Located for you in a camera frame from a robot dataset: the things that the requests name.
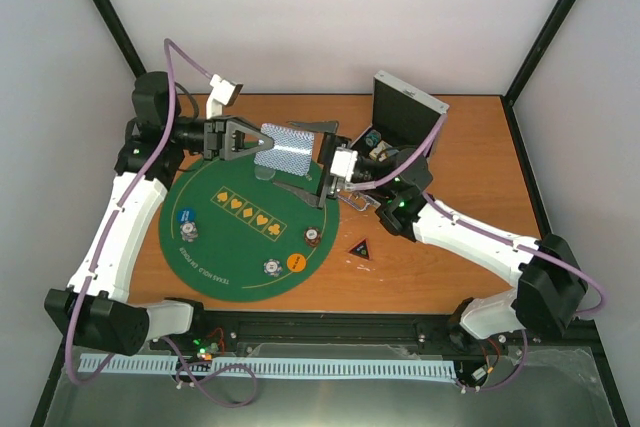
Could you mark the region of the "blue card deck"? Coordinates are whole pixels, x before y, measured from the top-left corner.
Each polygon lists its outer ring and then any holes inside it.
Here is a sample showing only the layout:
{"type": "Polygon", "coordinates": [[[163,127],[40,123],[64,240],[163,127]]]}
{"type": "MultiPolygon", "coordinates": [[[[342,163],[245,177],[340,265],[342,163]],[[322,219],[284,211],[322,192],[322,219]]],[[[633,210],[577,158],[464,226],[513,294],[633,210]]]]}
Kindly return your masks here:
{"type": "Polygon", "coordinates": [[[301,177],[309,172],[314,145],[312,132],[265,123],[261,133],[273,140],[273,147],[255,155],[256,165],[301,177]]]}

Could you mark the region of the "clear acrylic dealer button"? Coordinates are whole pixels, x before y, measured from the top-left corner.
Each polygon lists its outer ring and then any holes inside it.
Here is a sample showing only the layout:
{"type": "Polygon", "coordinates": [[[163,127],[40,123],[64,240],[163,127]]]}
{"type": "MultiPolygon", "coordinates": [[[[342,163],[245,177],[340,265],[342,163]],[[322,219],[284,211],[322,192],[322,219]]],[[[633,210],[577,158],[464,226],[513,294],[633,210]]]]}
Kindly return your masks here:
{"type": "Polygon", "coordinates": [[[260,181],[271,181],[275,177],[276,171],[272,168],[256,166],[254,169],[255,177],[260,181]]]}

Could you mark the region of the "black triangular button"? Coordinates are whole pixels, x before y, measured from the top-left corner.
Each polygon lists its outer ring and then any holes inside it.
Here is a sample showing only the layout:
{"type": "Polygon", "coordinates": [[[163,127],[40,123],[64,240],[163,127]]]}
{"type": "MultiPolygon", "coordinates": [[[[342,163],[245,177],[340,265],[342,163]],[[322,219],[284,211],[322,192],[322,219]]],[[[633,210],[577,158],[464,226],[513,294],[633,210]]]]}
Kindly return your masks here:
{"type": "Polygon", "coordinates": [[[362,238],[356,242],[349,250],[348,253],[360,259],[369,261],[371,259],[371,249],[367,238],[362,238]]]}

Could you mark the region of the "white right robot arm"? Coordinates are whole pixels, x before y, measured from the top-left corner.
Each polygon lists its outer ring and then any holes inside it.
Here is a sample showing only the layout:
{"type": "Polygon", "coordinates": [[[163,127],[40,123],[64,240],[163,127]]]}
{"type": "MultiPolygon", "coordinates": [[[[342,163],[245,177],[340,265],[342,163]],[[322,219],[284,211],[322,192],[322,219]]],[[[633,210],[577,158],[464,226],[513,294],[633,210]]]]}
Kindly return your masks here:
{"type": "Polygon", "coordinates": [[[368,195],[388,233],[452,252],[509,285],[503,293],[463,301],[453,316],[454,334],[485,340],[527,330],[551,340],[562,338],[588,290],[571,248],[554,234],[535,239],[500,230],[428,194],[432,176],[427,155],[445,121],[440,116],[418,146],[381,162],[348,146],[335,121],[298,122],[297,129],[323,136],[318,156],[322,179],[314,194],[291,184],[282,187],[313,208],[340,192],[368,195]]]}

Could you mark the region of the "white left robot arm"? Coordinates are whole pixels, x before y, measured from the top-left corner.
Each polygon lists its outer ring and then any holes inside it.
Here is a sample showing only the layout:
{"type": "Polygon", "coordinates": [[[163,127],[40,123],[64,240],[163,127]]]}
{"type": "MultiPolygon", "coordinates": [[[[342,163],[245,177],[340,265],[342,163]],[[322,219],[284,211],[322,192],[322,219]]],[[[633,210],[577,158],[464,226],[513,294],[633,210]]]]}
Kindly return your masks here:
{"type": "Polygon", "coordinates": [[[198,318],[201,303],[168,298],[135,306],[128,299],[147,230],[185,155],[230,161],[274,145],[245,119],[224,114],[241,85],[218,75],[209,85],[205,116],[183,117],[167,73],[149,72],[136,79],[135,116],[126,127],[104,217],[67,287],[50,290],[44,301],[63,335],[66,354],[80,346],[131,356],[145,343],[169,335],[190,350],[206,342],[208,325],[198,318]]]}

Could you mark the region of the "orange big blind button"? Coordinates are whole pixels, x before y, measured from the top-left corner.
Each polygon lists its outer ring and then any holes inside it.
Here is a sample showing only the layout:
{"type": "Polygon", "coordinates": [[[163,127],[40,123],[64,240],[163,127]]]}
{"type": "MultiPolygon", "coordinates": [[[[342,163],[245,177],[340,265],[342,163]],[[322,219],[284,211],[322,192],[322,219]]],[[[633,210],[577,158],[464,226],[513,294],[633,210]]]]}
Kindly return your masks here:
{"type": "Polygon", "coordinates": [[[286,260],[286,266],[290,272],[299,273],[305,270],[307,258],[301,253],[293,253],[286,260]]]}

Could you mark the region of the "small blue blind button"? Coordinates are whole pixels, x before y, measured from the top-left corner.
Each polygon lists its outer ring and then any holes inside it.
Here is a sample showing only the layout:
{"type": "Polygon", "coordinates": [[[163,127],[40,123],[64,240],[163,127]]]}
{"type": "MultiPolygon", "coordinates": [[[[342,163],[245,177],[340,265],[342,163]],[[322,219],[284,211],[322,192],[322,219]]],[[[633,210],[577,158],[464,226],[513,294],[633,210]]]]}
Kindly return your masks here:
{"type": "Polygon", "coordinates": [[[196,214],[192,208],[183,208],[176,215],[177,222],[180,225],[184,223],[194,222],[195,217],[196,217],[196,214]]]}

